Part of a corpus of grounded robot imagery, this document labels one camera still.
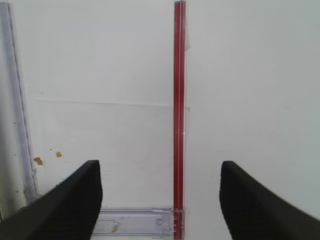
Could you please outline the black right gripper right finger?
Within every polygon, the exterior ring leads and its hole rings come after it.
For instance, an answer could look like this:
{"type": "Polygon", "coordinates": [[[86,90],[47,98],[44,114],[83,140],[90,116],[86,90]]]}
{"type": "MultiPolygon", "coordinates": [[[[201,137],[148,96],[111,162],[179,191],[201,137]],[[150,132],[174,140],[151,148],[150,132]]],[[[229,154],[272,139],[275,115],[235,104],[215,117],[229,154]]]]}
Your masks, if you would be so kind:
{"type": "Polygon", "coordinates": [[[318,240],[320,221],[264,187],[233,161],[221,165],[219,202],[233,240],[318,240]]]}

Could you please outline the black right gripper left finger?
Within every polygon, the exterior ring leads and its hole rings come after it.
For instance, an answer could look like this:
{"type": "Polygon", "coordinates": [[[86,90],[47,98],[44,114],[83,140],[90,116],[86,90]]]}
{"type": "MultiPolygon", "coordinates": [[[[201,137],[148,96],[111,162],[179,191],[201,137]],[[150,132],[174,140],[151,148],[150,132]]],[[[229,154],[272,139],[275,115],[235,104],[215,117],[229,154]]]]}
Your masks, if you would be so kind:
{"type": "Polygon", "coordinates": [[[2,240],[89,240],[101,210],[98,160],[73,174],[0,224],[2,240]]]}

